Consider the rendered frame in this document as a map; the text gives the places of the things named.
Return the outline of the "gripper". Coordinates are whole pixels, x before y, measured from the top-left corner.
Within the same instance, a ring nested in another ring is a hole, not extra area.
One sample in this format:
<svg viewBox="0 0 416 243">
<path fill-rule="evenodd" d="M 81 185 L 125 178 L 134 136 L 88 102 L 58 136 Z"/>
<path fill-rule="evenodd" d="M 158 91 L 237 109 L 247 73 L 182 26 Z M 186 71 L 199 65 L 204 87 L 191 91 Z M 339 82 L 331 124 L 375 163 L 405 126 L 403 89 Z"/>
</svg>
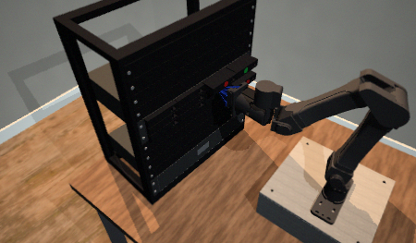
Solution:
<svg viewBox="0 0 416 243">
<path fill-rule="evenodd" d="M 241 93 L 247 88 L 249 88 L 249 83 L 244 81 L 241 83 L 241 86 L 226 87 L 218 92 L 225 107 L 230 108 L 232 106 L 230 116 L 236 117 L 241 113 L 240 111 L 242 111 L 242 114 L 249 116 L 253 99 Z"/>
</svg>

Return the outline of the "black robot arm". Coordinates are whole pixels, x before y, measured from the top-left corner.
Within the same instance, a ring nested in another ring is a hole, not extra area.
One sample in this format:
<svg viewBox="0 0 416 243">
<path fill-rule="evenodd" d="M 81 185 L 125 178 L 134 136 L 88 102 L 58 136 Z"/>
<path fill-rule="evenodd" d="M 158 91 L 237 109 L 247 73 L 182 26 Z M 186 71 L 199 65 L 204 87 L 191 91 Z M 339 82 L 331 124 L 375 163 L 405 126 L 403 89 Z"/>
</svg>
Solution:
<svg viewBox="0 0 416 243">
<path fill-rule="evenodd" d="M 410 120 L 406 89 L 370 68 L 361 71 L 359 78 L 337 89 L 286 106 L 280 105 L 283 86 L 270 80 L 260 80 L 255 90 L 247 88 L 241 93 L 254 100 L 249 118 L 262 126 L 271 124 L 273 119 L 271 131 L 284 136 L 299 133 L 330 116 L 369 107 L 349 139 L 327 159 L 324 178 L 328 183 L 324 184 L 311 214 L 330 225 L 334 224 L 345 195 L 349 194 L 347 191 L 354 182 L 352 178 L 360 161 L 386 133 L 406 125 Z"/>
</svg>

